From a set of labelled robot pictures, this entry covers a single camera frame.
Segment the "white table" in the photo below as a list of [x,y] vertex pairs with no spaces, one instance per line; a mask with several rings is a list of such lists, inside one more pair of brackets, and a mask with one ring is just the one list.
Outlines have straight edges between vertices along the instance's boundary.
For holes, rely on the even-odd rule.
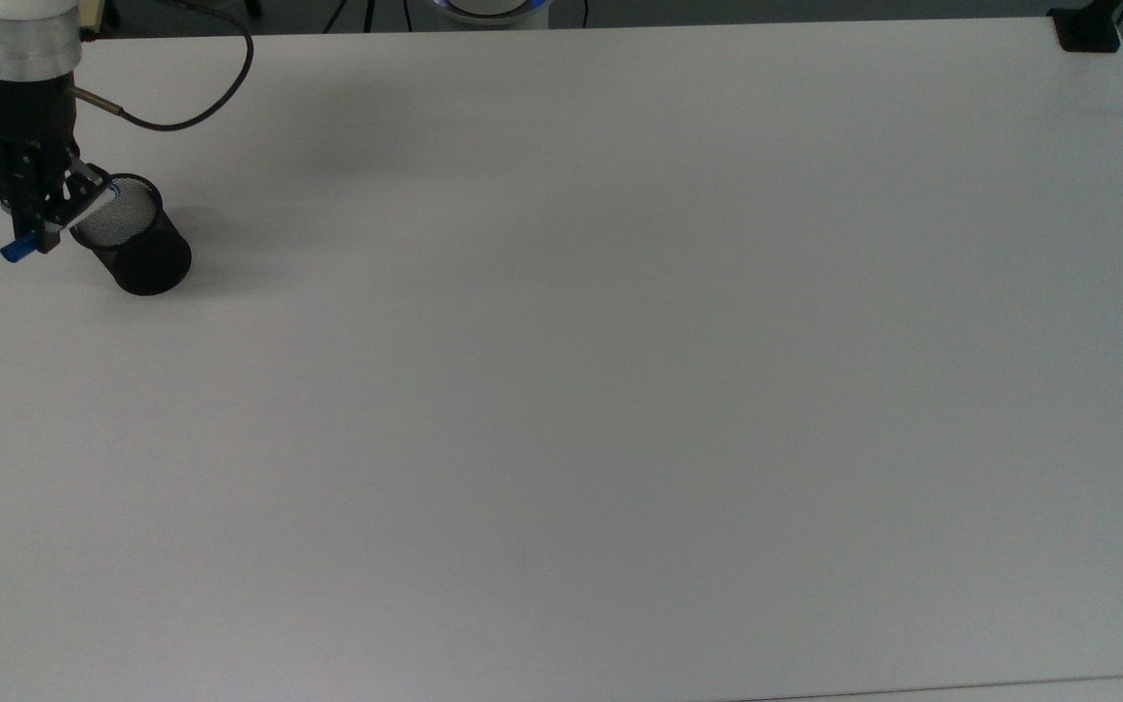
[[[239,52],[77,79],[165,120]],[[0,702],[1123,675],[1123,53],[263,37],[77,138],[195,267],[0,259]]]

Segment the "wire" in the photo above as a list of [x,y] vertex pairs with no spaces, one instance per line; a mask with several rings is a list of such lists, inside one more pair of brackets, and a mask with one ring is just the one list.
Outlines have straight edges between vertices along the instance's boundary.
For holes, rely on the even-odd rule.
[[818,694],[794,694],[792,698],[758,698],[746,699],[743,702],[787,702],[800,701],[800,699],[847,699],[882,696],[883,694],[909,694],[913,692],[946,692],[950,690],[999,690],[1006,687],[1029,687],[1033,684],[1070,684],[1070,683],[1110,683],[1110,681],[1123,680],[1123,675],[1115,676],[1070,676],[1069,678],[1052,680],[1025,680],[1014,683],[976,683],[976,684],[951,684],[946,687],[913,687],[900,690],[878,690],[876,692],[824,692]]
[[375,0],[366,0],[366,13],[362,15],[362,34],[371,34],[371,19],[375,17]]
[[348,1],[349,0],[340,0],[340,3],[336,6],[336,11],[331,12],[331,18],[329,19],[329,22],[326,24],[326,26],[323,26],[323,31],[321,31],[321,34],[329,34],[329,31],[331,31],[331,26],[336,24],[336,18],[340,17],[340,10],[344,10],[344,4],[348,3]]
[[237,74],[232,84],[228,85],[227,92],[225,92],[221,98],[216,100],[213,106],[206,108],[206,110],[197,117],[191,117],[191,119],[173,125],[148,122],[143,120],[141,117],[131,115],[128,110],[125,110],[124,107],[116,106],[116,103],[110,100],[99,98],[98,94],[86,92],[85,90],[81,90],[79,88],[72,89],[72,93],[74,93],[76,98],[91,103],[91,106],[102,108],[102,110],[107,110],[108,112],[111,112],[111,115],[121,117],[125,121],[139,126],[141,129],[149,129],[150,131],[180,131],[180,129],[188,129],[191,128],[191,126],[204,122],[211,115],[218,112],[220,107],[227,106],[228,100],[231,100],[232,95],[236,94],[238,89],[240,89],[240,84],[245,83],[246,75],[249,75],[249,66],[254,63],[254,36],[250,36],[248,28],[246,28],[240,21],[237,21],[236,18],[232,18],[231,15],[204,8],[204,6],[201,4],[189,3],[188,0],[155,0],[155,3],[170,4],[173,6],[173,8],[180,8],[182,10],[189,10],[200,15],[209,15],[209,17],[213,18],[221,18],[223,21],[237,27],[237,30],[240,31],[240,36],[244,36],[246,40],[246,60],[240,66],[240,74]]

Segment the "black mesh cup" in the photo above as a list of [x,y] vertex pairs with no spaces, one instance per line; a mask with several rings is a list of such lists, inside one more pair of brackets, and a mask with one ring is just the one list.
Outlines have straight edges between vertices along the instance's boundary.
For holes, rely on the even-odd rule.
[[164,212],[158,189],[137,174],[113,174],[116,199],[72,227],[115,282],[133,294],[159,294],[189,273],[193,254]]

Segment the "dark floor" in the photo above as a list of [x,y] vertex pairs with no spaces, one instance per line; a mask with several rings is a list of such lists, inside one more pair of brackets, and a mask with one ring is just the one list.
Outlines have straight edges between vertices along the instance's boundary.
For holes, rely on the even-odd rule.
[[[427,0],[378,0],[372,30],[405,31],[403,3],[409,1],[414,28],[436,26]],[[121,36],[190,36],[223,34],[210,18],[198,17],[152,0],[116,0],[124,24]],[[588,26],[688,26],[690,24],[843,21],[892,18],[1042,17],[1053,6],[1084,4],[1080,0],[588,0]],[[213,0],[246,17],[240,0]],[[258,34],[314,34],[329,21],[339,0],[263,0]],[[349,0],[334,31],[360,31],[366,0]],[[579,26],[583,0],[556,0],[553,26]]]

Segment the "metal connector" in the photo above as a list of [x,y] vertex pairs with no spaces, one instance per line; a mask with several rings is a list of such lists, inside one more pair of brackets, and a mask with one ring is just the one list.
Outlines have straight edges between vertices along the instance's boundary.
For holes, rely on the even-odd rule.
[[90,106],[94,106],[99,110],[110,112],[110,115],[115,115],[117,117],[124,115],[124,107],[116,106],[115,102],[108,100],[107,98],[102,98],[101,94],[94,94],[84,88],[76,88],[75,85],[72,85],[71,89],[69,89],[69,92],[71,92],[72,97],[77,100],[89,102]]

